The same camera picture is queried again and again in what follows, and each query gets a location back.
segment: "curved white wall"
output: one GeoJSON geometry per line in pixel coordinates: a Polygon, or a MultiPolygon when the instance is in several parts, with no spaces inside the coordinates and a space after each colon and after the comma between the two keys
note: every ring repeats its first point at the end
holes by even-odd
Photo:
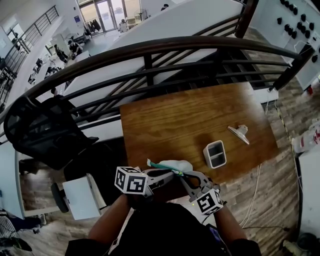
{"type": "MultiPolygon", "coordinates": [[[[191,36],[211,25],[240,14],[242,7],[242,4],[233,0],[185,1],[173,6],[172,8],[161,11],[129,30],[114,42],[111,49],[154,39],[191,36]]],[[[213,52],[214,49],[204,49],[190,55],[181,62],[198,61],[213,52]]],[[[70,84],[70,86],[65,90],[64,95],[68,95],[80,89],[120,75],[135,72],[143,65],[143,58],[137,58],[84,74],[77,77],[70,84]]],[[[159,83],[169,77],[170,74],[172,75],[170,72],[159,74],[155,77],[155,81],[159,83]]],[[[85,103],[102,99],[115,87],[116,85],[112,85],[93,91],[87,95],[74,98],[71,102],[78,107],[85,103]]]]}

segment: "curved handrail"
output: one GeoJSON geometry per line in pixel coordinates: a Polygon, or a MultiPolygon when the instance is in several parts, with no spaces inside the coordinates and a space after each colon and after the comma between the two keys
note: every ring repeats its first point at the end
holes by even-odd
{"type": "MultiPolygon", "coordinates": [[[[258,51],[264,53],[277,54],[297,60],[301,60],[301,56],[295,52],[282,49],[271,44],[262,42],[231,37],[219,37],[219,36],[181,36],[156,39],[150,41],[139,42],[109,51],[102,52],[94,55],[78,63],[75,63],[69,67],[62,69],[61,71],[51,75],[47,79],[41,81],[23,95],[29,98],[36,98],[43,93],[51,90],[52,88],[65,83],[78,76],[86,74],[88,72],[115,64],[123,61],[127,61],[134,58],[143,57],[149,54],[159,54],[167,51],[179,51],[179,50],[194,50],[194,49],[240,49],[249,51],[258,51]]],[[[91,85],[82,89],[83,94],[93,90],[91,85]]],[[[6,115],[6,110],[0,115],[0,123],[3,122],[6,115]]]]}

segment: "gray wooden floor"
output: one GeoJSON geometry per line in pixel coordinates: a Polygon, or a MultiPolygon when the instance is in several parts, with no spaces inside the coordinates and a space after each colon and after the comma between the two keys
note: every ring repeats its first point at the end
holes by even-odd
{"type": "MultiPolygon", "coordinates": [[[[249,29],[246,39],[264,41],[255,31],[249,29]]],[[[249,52],[253,59],[282,61],[279,56],[266,53],[249,52]]],[[[301,90],[296,79],[293,79],[279,93],[276,102],[291,136],[303,133],[313,118],[320,117],[320,91],[314,90],[313,96],[308,96],[301,90]]],[[[285,128],[274,108],[269,105],[267,117],[280,149],[280,154],[262,163],[258,191],[245,232],[249,239],[258,242],[262,255],[282,255],[278,250],[280,242],[288,238],[295,230],[299,212],[298,179],[295,170],[294,157],[285,128]],[[281,226],[290,228],[289,232],[281,228],[263,228],[281,226]]],[[[221,184],[221,196],[228,202],[228,207],[240,223],[248,210],[254,195],[257,180],[257,169],[254,168],[243,177],[232,182],[221,184]]],[[[50,192],[53,181],[63,181],[62,172],[52,174],[47,169],[41,169],[37,175],[27,174],[21,177],[21,187],[25,206],[28,210],[41,206],[54,206],[50,192]]],[[[177,200],[186,205],[187,198],[177,200]]],[[[85,238],[97,219],[73,220],[70,213],[55,212],[48,215],[48,225],[41,228],[39,234],[24,231],[20,237],[30,244],[35,256],[63,256],[69,240],[85,238]]],[[[29,255],[18,249],[15,255],[29,255]]]]}

